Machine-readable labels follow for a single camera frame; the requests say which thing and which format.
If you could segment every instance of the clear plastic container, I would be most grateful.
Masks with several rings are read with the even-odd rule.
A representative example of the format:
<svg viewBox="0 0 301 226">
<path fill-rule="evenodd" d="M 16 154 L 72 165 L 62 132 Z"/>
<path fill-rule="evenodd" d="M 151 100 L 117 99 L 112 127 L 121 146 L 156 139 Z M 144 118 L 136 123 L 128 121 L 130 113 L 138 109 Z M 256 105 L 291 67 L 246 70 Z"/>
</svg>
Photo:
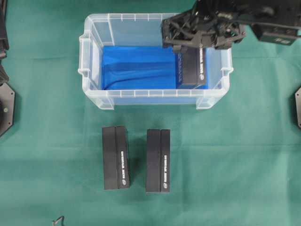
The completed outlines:
<svg viewBox="0 0 301 226">
<path fill-rule="evenodd" d="M 207 57 L 209 89 L 101 90 L 101 61 L 104 46 L 162 46 L 161 21 L 176 14 L 93 14 L 85 20 L 79 38 L 79 70 L 82 88 L 100 109 L 115 105 L 183 105 L 197 109 L 215 105 L 229 90 L 231 49 L 210 48 Z"/>
</svg>

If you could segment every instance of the black cable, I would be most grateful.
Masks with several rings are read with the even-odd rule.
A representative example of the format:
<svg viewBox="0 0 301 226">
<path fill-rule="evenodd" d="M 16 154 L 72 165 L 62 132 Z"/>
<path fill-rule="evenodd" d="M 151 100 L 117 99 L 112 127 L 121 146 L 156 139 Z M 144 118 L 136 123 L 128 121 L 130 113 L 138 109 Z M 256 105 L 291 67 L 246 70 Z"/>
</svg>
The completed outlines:
<svg viewBox="0 0 301 226">
<path fill-rule="evenodd" d="M 64 216 L 60 216 L 57 220 L 52 221 L 52 226 L 55 226 L 59 221 L 61 221 L 61 226 L 64 226 Z"/>
</svg>

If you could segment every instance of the green fabric surface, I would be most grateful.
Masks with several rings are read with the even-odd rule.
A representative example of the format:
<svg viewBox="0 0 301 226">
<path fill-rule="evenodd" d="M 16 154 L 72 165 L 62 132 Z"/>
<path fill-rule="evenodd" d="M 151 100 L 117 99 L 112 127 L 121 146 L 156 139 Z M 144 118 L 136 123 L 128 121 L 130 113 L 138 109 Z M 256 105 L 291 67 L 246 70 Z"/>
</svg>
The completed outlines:
<svg viewBox="0 0 301 226">
<path fill-rule="evenodd" d="M 232 49 L 230 91 L 195 105 L 98 109 L 81 89 L 79 36 L 92 13 L 182 12 L 193 0 L 8 0 L 14 126 L 0 138 L 4 226 L 301 224 L 301 40 Z M 130 189 L 103 189 L 101 127 L 128 130 Z M 171 130 L 171 192 L 145 194 L 146 130 Z"/>
</svg>

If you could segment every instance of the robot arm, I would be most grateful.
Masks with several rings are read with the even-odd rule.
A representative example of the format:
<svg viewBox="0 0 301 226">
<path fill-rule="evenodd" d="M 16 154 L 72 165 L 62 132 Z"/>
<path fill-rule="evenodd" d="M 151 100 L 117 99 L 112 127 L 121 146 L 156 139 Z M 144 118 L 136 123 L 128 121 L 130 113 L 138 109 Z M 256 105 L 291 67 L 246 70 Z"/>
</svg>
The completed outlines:
<svg viewBox="0 0 301 226">
<path fill-rule="evenodd" d="M 300 0 L 197 0 L 193 8 L 162 22 L 163 46 L 228 49 L 251 26 L 260 41 L 292 45 L 300 38 Z"/>
</svg>

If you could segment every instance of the black bracket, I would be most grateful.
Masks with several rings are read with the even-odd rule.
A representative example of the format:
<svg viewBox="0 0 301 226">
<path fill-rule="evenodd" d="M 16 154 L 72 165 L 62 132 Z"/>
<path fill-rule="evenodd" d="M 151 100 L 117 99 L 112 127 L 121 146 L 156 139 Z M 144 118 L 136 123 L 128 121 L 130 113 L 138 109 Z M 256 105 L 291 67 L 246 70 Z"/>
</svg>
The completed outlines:
<svg viewBox="0 0 301 226">
<path fill-rule="evenodd" d="M 15 92 L 8 84 L 0 86 L 0 136 L 14 123 Z"/>
<path fill-rule="evenodd" d="M 296 92 L 295 96 L 296 96 L 298 126 L 301 129 L 301 88 Z"/>
</svg>

